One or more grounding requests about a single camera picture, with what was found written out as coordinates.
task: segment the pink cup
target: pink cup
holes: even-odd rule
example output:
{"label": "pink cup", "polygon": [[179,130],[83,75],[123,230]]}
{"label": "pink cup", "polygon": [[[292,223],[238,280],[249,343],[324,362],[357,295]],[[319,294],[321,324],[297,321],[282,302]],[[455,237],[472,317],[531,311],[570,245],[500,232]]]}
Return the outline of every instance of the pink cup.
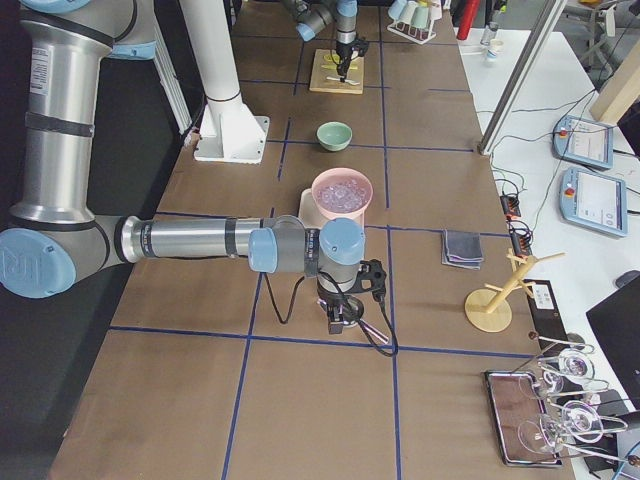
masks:
{"label": "pink cup", "polygon": [[371,203],[373,186],[357,170],[332,168],[316,177],[311,195],[320,213],[329,220],[338,217],[355,220]]}

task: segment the metal tray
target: metal tray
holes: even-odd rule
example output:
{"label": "metal tray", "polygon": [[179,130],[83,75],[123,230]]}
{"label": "metal tray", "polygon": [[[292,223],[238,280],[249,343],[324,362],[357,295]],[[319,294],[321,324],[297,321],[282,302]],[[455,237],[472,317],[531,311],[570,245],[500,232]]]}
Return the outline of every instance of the metal tray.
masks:
{"label": "metal tray", "polygon": [[562,461],[557,454],[530,452],[518,440],[520,423],[546,413],[544,403],[534,398],[533,381],[528,372],[485,372],[502,461],[512,467],[560,467]]}

